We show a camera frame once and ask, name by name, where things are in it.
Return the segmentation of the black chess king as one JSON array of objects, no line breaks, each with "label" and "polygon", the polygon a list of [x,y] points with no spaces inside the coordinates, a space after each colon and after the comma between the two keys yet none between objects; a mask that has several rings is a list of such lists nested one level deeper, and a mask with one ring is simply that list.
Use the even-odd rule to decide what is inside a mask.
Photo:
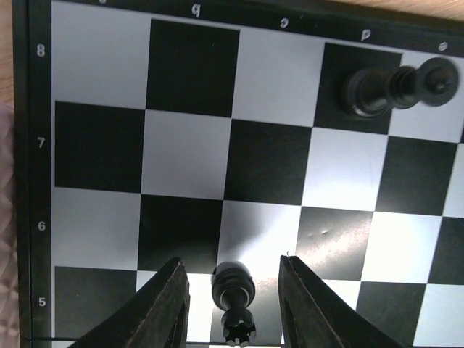
[{"label": "black chess king", "polygon": [[374,120],[393,109],[418,103],[440,107],[452,100],[460,87],[460,70],[449,59],[434,57],[420,67],[399,66],[386,71],[365,68],[344,82],[341,102],[347,116]]}]

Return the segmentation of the black chess queen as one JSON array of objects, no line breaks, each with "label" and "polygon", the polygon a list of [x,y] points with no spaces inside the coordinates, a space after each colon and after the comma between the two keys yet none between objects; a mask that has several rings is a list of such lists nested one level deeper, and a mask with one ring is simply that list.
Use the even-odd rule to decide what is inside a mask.
[{"label": "black chess queen", "polygon": [[213,302],[224,312],[221,325],[226,344],[249,346],[257,332],[248,310],[256,287],[247,267],[240,262],[222,262],[213,271],[211,285]]}]

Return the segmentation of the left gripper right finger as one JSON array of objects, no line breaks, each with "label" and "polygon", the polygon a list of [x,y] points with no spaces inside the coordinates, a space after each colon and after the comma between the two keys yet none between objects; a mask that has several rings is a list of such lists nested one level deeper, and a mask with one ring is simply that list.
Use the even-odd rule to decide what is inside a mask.
[{"label": "left gripper right finger", "polygon": [[308,268],[297,256],[281,256],[278,275],[286,347],[400,347]]}]

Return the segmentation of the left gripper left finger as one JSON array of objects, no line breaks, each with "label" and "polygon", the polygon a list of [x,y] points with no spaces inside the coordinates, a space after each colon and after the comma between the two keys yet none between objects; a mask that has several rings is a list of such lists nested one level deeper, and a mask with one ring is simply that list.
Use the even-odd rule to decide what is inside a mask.
[{"label": "left gripper left finger", "polygon": [[185,347],[190,307],[183,261],[174,257],[114,315],[85,333],[76,347]]}]

